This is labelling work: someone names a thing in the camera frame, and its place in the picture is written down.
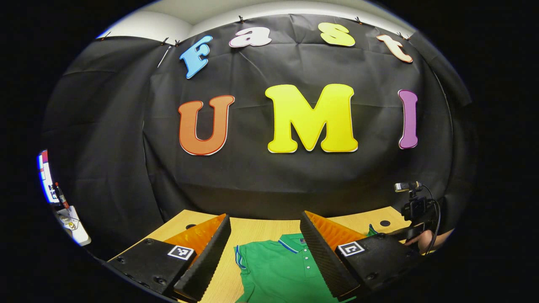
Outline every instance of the green shirt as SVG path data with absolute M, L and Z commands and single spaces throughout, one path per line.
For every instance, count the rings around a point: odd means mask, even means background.
M 338 303 L 302 234 L 239 245 L 234 251 L 244 289 L 236 302 Z

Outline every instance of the foam letter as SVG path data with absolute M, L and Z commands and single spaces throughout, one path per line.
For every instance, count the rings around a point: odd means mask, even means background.
M 347 34 L 349 31 L 346 27 L 340 24 L 323 22 L 318 25 L 318 29 L 322 31 L 320 36 L 329 44 L 353 46 L 356 41 L 352 36 Z
M 399 58 L 404 62 L 412 63 L 412 57 L 403 53 L 403 51 L 400 49 L 401 47 L 403 47 L 403 45 L 399 41 L 393 40 L 388 35 L 380 35 L 376 38 L 378 38 L 378 40 L 380 41 L 383 41 L 387 45 L 389 50 L 395 55 L 395 57 Z
M 201 56 L 207 56 L 210 53 L 210 48 L 207 44 L 213 39 L 211 36 L 204 36 L 192 47 L 188 48 L 183 54 L 179 57 L 181 60 L 185 61 L 187 66 L 187 79 L 191 79 L 202 67 L 208 64 L 207 59 L 201 59 Z
M 266 27 L 251 27 L 240 30 L 234 39 L 230 40 L 230 47 L 244 47 L 248 45 L 262 46 L 271 42 L 270 30 Z
M 274 136 L 268 144 L 272 153 L 293 153 L 298 143 L 292 140 L 291 124 L 303 146 L 311 151 L 327 125 L 321 147 L 325 152 L 354 152 L 357 141 L 352 134 L 350 98 L 354 90 L 344 84 L 329 84 L 322 90 L 314 109 L 294 85 L 276 85 L 266 90 L 273 100 Z
M 399 98 L 403 102 L 404 126 L 403 136 L 400 138 L 399 147 L 401 149 L 413 148 L 417 146 L 416 136 L 416 94 L 404 89 L 398 92 Z
M 202 108 L 201 101 L 191 101 L 178 108 L 180 113 L 179 143 L 183 150 L 191 155 L 212 155 L 218 152 L 225 144 L 228 132 L 229 105 L 234 103 L 230 95 L 215 97 L 210 100 L 213 107 L 213 134 L 207 140 L 197 137 L 197 116 Z

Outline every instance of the letter m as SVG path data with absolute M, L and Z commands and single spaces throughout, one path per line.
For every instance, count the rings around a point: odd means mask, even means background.
M 268 144 L 272 153 L 293 153 L 298 143 L 292 140 L 291 125 L 303 146 L 314 149 L 320 133 L 327 125 L 322 150 L 329 153 L 354 152 L 357 141 L 352 133 L 350 98 L 354 90 L 344 84 L 329 84 L 322 90 L 314 109 L 294 85 L 276 85 L 266 90 L 273 100 L 274 136 Z

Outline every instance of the purple letter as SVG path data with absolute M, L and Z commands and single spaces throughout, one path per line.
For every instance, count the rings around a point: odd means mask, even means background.
M 416 136 L 416 94 L 407 91 L 400 90 L 398 92 L 399 98 L 403 102 L 404 112 L 404 128 L 403 136 L 400 138 L 399 147 L 401 149 L 414 148 L 417 145 Z

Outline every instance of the screen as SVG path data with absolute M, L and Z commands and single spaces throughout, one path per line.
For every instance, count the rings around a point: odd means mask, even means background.
M 49 168 L 49 156 L 47 150 L 43 150 L 37 157 L 39 177 L 43 185 L 43 192 L 49 203 L 60 203 L 60 200 L 56 196 L 56 192 L 52 186 L 51 171 Z

